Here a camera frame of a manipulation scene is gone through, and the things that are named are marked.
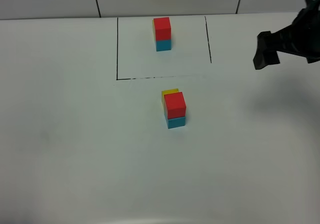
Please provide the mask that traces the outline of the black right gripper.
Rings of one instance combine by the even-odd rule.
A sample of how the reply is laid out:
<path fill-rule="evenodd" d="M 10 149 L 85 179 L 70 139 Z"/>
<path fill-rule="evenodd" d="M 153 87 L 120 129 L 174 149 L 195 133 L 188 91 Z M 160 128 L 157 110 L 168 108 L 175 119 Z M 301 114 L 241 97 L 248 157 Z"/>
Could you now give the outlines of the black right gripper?
<path fill-rule="evenodd" d="M 306 58 L 307 62 L 320 60 L 320 0 L 305 0 L 291 25 L 275 32 L 263 31 L 257 36 L 253 58 L 255 70 L 280 64 L 277 52 Z"/>

